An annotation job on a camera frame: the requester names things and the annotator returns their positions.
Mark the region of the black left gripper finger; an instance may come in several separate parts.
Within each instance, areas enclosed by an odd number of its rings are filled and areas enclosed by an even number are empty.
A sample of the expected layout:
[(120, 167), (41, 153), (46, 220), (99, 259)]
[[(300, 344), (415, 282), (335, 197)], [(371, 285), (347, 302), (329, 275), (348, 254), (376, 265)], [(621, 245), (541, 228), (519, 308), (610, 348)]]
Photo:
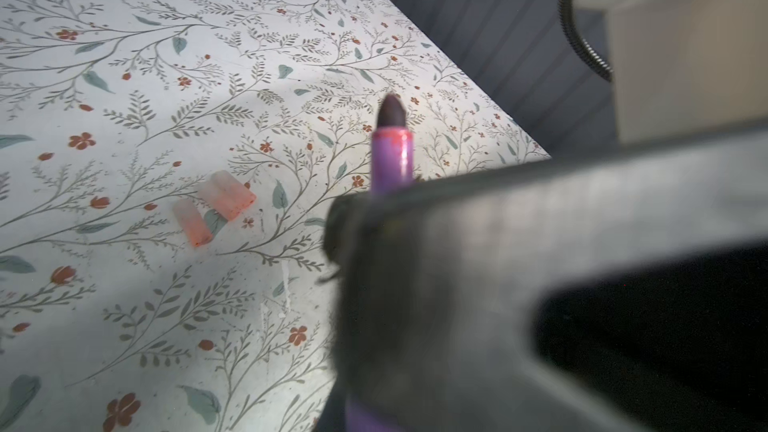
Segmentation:
[(404, 431), (763, 431), (767, 127), (337, 199), (333, 360)]

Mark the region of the purple highlighter pen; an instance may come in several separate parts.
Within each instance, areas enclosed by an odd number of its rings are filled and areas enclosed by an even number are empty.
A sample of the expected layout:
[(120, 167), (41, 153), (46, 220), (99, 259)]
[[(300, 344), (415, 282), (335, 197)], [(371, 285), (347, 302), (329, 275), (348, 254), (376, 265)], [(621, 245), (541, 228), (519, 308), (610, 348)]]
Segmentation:
[[(413, 149), (413, 135), (406, 124), (404, 106), (394, 94), (387, 94), (372, 134), (370, 192), (373, 197), (395, 192), (413, 182)], [(391, 432), (399, 428), (348, 398), (345, 430)]]

